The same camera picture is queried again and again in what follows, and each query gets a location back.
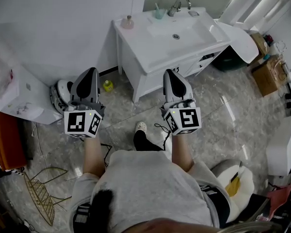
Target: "white slipper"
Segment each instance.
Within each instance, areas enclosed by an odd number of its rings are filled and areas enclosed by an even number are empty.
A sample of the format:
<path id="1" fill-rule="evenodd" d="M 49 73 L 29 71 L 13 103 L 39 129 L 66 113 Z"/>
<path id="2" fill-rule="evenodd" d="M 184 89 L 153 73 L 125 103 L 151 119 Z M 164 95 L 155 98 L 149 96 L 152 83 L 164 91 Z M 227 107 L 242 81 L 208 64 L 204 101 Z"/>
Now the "white slipper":
<path id="1" fill-rule="evenodd" d="M 144 133 L 146 133 L 146 130 L 147 130 L 146 123 L 145 122 L 138 122 L 136 125 L 135 132 L 137 132 L 138 130 L 142 130 Z"/>

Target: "cardboard box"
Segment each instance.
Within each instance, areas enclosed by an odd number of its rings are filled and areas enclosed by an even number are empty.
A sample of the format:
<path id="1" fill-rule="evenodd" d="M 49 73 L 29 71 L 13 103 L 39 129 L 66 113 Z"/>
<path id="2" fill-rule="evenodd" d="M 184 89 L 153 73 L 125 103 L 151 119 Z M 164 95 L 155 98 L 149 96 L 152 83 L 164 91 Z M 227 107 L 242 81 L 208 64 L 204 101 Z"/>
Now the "cardboard box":
<path id="1" fill-rule="evenodd" d="M 277 55 L 271 56 L 264 64 L 253 70 L 252 75 L 263 97 L 287 82 L 287 76 Z"/>
<path id="2" fill-rule="evenodd" d="M 264 43 L 266 42 L 260 33 L 252 34 L 251 38 L 253 39 L 253 41 L 255 42 L 259 50 L 259 55 L 251 62 L 251 63 L 254 63 L 258 61 L 259 59 L 264 58 L 264 56 L 268 54 L 268 52 L 270 51 L 270 48 L 267 44 L 266 44 L 267 47 L 265 47 Z"/>

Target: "gold wire rack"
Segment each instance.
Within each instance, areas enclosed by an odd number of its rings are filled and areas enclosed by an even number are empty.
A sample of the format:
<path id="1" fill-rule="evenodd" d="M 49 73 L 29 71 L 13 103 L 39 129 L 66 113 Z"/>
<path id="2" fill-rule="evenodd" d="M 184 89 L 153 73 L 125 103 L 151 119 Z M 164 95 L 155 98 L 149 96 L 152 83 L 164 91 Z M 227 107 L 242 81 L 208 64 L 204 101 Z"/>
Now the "gold wire rack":
<path id="1" fill-rule="evenodd" d="M 62 171 L 63 173 L 54 177 L 53 179 L 51 179 L 49 181 L 44 182 L 44 183 L 40 182 L 38 179 L 35 179 L 40 173 L 42 173 L 45 170 L 49 170 L 49 169 L 59 170 L 59 171 Z M 64 169 L 61 169 L 58 167 L 48 167 L 48 168 L 41 170 L 32 179 L 30 179 L 25 172 L 23 173 L 24 178 L 25 178 L 25 182 L 26 182 L 26 186 L 28 188 L 28 191 L 30 193 L 30 196 L 31 196 L 36 208 L 38 209 L 38 211 L 41 214 L 41 216 L 43 217 L 43 219 L 50 226 L 53 225 L 54 217 L 55 217 L 54 205 L 56 205 L 60 202 L 63 202 L 71 197 L 61 199 L 61 198 L 51 196 L 48 193 L 48 191 L 45 187 L 45 184 L 57 179 L 58 177 L 66 174 L 67 172 L 68 172 L 67 170 L 64 170 Z"/>

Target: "orange fabric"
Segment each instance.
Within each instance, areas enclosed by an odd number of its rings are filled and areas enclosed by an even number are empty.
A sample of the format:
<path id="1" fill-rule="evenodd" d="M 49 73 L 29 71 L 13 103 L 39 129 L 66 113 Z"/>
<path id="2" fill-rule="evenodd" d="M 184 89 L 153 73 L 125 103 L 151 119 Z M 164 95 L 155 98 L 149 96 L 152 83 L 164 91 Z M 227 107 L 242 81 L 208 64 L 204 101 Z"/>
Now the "orange fabric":
<path id="1" fill-rule="evenodd" d="M 0 165 L 2 170 L 27 164 L 20 142 L 17 118 L 0 112 Z"/>

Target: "white cabinet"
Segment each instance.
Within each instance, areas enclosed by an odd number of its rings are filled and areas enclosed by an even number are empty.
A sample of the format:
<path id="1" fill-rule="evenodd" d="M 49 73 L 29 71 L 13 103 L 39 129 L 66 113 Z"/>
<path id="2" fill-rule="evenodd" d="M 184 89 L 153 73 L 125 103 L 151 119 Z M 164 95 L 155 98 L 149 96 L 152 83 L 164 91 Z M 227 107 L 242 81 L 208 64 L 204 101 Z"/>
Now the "white cabinet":
<path id="1" fill-rule="evenodd" d="M 133 102 L 138 102 L 141 96 L 161 88 L 163 86 L 163 76 L 167 69 L 173 69 L 183 77 L 199 73 L 226 48 L 226 46 L 224 46 L 215 49 L 215 52 L 209 50 L 205 51 L 203 54 L 192 55 L 189 57 L 184 56 L 180 61 L 158 65 L 147 73 L 135 57 L 133 50 L 131 50 L 119 35 L 117 35 L 117 37 L 119 71 L 120 73 L 122 69 L 125 71 L 129 82 L 134 89 L 132 98 Z"/>

